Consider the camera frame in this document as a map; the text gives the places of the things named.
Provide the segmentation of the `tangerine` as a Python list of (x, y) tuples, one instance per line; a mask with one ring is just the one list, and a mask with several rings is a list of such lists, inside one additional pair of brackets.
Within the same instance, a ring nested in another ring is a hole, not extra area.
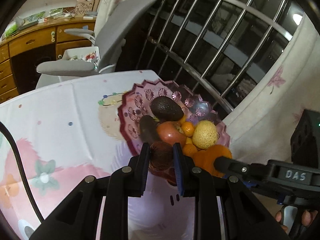
[(193, 143), (192, 138), (187, 137), (185, 143), (192, 144)]
[(193, 144), (185, 144), (185, 146), (182, 148), (182, 153), (188, 157), (192, 157), (197, 152), (198, 152), (198, 149)]
[(229, 148), (223, 145), (213, 145), (207, 150), (198, 151), (192, 156), (192, 159), (195, 166), (209, 172), (212, 176), (222, 178), (225, 174), (217, 171), (214, 167), (214, 161), (218, 157), (233, 158)]
[(178, 122), (180, 125), (182, 125), (183, 123), (186, 122), (186, 119), (187, 119), (187, 115), (184, 115), (183, 118), (181, 118)]
[(192, 137), (193, 136), (193, 133), (195, 131), (195, 127), (193, 125), (192, 122), (184, 122), (182, 125), (181, 125), (181, 129), (182, 131), (184, 132), (184, 134), (187, 136), (187, 137)]

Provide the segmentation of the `small brown passion fruit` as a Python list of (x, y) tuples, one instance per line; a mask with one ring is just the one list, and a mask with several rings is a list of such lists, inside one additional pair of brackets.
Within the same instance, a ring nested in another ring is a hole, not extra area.
[(156, 141), (150, 146), (149, 167), (156, 172), (166, 171), (173, 165), (173, 147), (163, 141)]

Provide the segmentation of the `yellow pear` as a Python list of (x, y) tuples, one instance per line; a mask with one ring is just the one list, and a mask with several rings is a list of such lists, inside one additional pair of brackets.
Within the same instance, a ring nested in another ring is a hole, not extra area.
[(213, 122), (208, 120), (200, 121), (192, 136), (193, 144), (201, 149), (206, 150), (215, 145), (219, 139), (219, 133)]

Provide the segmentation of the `red apple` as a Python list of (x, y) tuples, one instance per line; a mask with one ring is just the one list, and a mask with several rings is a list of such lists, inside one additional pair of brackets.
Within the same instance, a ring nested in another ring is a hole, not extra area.
[(162, 141), (173, 146), (180, 143), (181, 147), (185, 145), (187, 136), (177, 122), (166, 121), (157, 126), (157, 133)]

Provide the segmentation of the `dark avocado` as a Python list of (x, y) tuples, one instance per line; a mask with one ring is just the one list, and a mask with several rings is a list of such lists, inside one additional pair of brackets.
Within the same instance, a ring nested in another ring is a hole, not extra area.
[(167, 96), (159, 96), (150, 103), (153, 115), (162, 121), (178, 121), (183, 118), (181, 107)]

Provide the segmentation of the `dark overripe banana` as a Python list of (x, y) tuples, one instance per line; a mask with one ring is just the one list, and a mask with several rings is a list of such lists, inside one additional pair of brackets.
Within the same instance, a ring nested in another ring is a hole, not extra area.
[(157, 133), (157, 124), (149, 115), (141, 117), (139, 121), (139, 131), (142, 142), (147, 142), (149, 145), (152, 145), (156, 141), (161, 141)]

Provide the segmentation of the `white butterfly curtain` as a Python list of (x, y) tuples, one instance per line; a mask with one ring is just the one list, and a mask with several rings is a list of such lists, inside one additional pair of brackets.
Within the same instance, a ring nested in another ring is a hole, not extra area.
[(319, 33), (307, 15), (279, 59), (224, 119), (233, 158), (290, 160), (290, 138), (305, 109), (319, 111)]

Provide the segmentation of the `pink glass fruit bowl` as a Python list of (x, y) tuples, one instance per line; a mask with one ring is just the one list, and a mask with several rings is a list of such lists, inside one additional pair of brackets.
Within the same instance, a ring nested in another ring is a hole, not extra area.
[(122, 97), (118, 108), (120, 132), (133, 155), (147, 142), (154, 149), (149, 170), (175, 183), (172, 146), (178, 142), (183, 154), (195, 158), (209, 173), (224, 175), (210, 165), (221, 154), (231, 158), (226, 125), (211, 105), (174, 81), (143, 81)]

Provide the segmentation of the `cartoon printed tablecloth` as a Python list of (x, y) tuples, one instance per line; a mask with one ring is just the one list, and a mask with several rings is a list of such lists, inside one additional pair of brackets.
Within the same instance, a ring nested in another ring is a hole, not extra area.
[[(1, 103), (1, 123), (20, 153), (31, 192), (44, 218), (88, 175), (110, 175), (127, 165), (131, 151), (120, 132), (118, 108), (125, 96), (124, 120), (129, 139), (139, 135), (135, 120), (151, 115), (149, 100), (167, 95), (181, 99), (197, 122), (202, 101), (182, 97), (174, 82), (163, 82), (152, 70), (136, 70), (71, 79)], [(182, 199), (167, 180), (148, 174), (140, 199), (129, 199), (129, 239), (192, 239), (193, 199)], [(18, 171), (13, 151), (1, 134), (1, 215), (14, 239), (29, 239), (40, 225)]]

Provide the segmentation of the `metal window bars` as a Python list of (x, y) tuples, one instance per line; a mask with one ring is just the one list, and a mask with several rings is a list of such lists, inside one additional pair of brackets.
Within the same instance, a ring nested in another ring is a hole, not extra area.
[(137, 67), (229, 114), (284, 53), (303, 15), (295, 0), (159, 0)]

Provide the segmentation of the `grey office chair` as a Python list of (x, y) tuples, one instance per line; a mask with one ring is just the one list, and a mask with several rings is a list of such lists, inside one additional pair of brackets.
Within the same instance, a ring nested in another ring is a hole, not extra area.
[(89, 47), (67, 49), (61, 59), (39, 64), (36, 88), (70, 79), (114, 72), (125, 36), (157, 0), (99, 0), (94, 30), (67, 28), (65, 34), (83, 37)]

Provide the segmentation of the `wooden desk with drawers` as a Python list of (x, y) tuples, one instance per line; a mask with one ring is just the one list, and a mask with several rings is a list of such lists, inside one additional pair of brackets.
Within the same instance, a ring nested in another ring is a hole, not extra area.
[(1, 42), (1, 103), (36, 88), (39, 64), (60, 59), (67, 49), (91, 44), (83, 37), (65, 33), (66, 29), (94, 30), (94, 26), (95, 20), (54, 19), (4, 39)]

